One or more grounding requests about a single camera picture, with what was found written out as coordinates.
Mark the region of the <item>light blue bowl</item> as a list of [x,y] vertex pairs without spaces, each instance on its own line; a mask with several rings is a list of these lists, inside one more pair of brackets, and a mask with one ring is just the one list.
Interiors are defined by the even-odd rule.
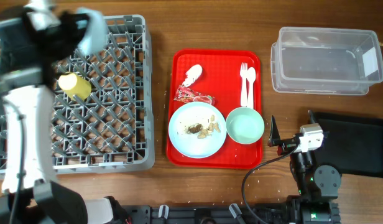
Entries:
[[102,51],[106,45],[106,36],[108,27],[101,12],[80,7],[77,14],[86,14],[89,17],[88,22],[77,22],[79,26],[85,26],[86,32],[78,44],[78,48],[83,55],[91,55]]

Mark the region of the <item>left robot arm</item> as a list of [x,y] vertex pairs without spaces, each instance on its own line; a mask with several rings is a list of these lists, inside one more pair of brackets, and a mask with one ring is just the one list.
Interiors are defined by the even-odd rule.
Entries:
[[124,167],[154,163],[150,34],[144,17],[80,8],[55,16],[31,1],[0,13],[6,169],[0,223],[165,223],[168,206],[84,200],[60,185],[60,159],[95,171],[101,142]]

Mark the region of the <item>mint green bowl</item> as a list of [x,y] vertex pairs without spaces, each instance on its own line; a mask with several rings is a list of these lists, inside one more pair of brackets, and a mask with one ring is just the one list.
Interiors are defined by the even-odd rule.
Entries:
[[265,124],[261,114],[256,110],[238,107],[228,114],[226,129],[233,141],[247,145],[260,140],[265,130]]

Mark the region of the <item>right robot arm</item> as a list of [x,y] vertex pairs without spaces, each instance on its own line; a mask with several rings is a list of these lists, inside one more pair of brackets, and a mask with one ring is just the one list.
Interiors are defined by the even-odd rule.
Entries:
[[337,168],[319,164],[315,151],[323,146],[328,135],[314,120],[300,127],[290,139],[280,137],[275,118],[271,118],[268,145],[277,147],[277,154],[290,157],[290,171],[297,183],[298,195],[290,195],[282,205],[282,223],[341,222],[338,198],[341,174]]

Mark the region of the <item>yellow plastic cup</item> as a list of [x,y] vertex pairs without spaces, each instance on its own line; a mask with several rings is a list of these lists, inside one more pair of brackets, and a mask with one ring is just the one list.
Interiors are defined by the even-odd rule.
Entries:
[[60,75],[58,85],[71,100],[74,100],[75,95],[81,100],[86,100],[91,93],[91,84],[75,73]]

